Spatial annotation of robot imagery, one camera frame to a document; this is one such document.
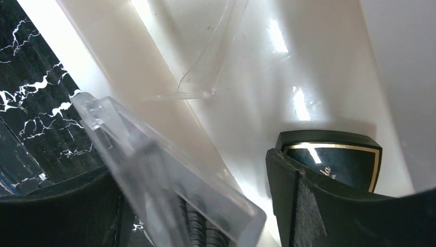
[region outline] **clear acrylic stand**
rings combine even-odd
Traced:
[[[57,2],[110,83],[122,83],[117,75],[131,74],[128,63],[148,71],[135,82],[142,84],[140,101],[148,101],[214,94],[248,0]],[[149,80],[162,70],[174,81],[164,92],[153,91]]]
[[[256,246],[266,220],[258,206],[205,175],[193,159],[113,98],[81,93],[72,102],[155,246],[191,246],[178,198],[227,235],[231,246]]]

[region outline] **gold trim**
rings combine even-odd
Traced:
[[[353,145],[344,145],[344,144],[329,144],[329,143],[300,143],[295,144],[291,146],[287,146],[284,149],[284,153],[287,154],[289,149],[303,149],[303,148],[342,148],[342,149],[352,149],[352,150],[360,150],[365,152],[371,152],[375,154],[374,158],[374,170],[372,172],[372,179],[369,186],[369,192],[374,192],[375,187],[375,179],[377,177],[377,172],[379,169],[379,157],[380,157],[380,150],[373,149],[373,148],[365,148],[365,147],[359,147],[359,146],[353,146]]]

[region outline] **white wall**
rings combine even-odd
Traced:
[[[436,1],[360,2],[414,187],[435,187]]]

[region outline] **black marble surface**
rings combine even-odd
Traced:
[[[70,101],[79,88],[17,0],[0,1],[0,30],[0,196],[103,166]],[[129,246],[152,246],[138,218]]]
[[[0,2],[0,118],[54,183],[103,164],[70,98],[80,90],[16,0]]]

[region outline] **black object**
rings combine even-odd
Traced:
[[[134,214],[106,167],[0,198],[1,246],[126,246]]]
[[[382,148],[371,138],[348,132],[282,132],[276,148],[296,161],[340,182],[373,192]]]
[[[178,196],[181,214],[187,221],[187,227],[193,247],[228,247],[230,238],[208,221],[200,212]]]
[[[336,180],[271,149],[266,168],[282,246],[436,246],[436,189],[403,198]]]

